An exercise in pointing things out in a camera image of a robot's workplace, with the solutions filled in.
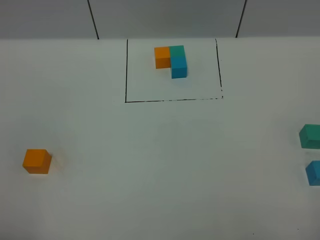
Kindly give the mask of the blue template block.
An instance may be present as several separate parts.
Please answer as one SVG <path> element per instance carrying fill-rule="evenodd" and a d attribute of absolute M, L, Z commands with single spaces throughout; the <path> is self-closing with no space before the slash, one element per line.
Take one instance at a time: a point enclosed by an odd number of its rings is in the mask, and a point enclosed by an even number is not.
<path fill-rule="evenodd" d="M 186 78 L 188 74 L 187 60 L 185 56 L 174 56 L 170 59 L 171 78 Z"/>

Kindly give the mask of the orange template block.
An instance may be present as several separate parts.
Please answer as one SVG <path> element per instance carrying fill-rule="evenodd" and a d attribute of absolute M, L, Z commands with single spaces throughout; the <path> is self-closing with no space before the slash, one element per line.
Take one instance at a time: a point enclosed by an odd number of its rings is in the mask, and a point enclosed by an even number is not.
<path fill-rule="evenodd" d="M 155 47 L 154 57 L 156 69 L 164 69 L 171 67 L 171 54 L 170 48 L 168 46 Z"/>

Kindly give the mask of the green template block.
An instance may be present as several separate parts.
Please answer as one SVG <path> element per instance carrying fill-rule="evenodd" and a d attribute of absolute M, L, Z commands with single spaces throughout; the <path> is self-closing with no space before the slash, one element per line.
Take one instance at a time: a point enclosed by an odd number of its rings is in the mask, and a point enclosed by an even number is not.
<path fill-rule="evenodd" d="M 183 45 L 169 46 L 170 57 L 185 57 L 185 48 Z"/>

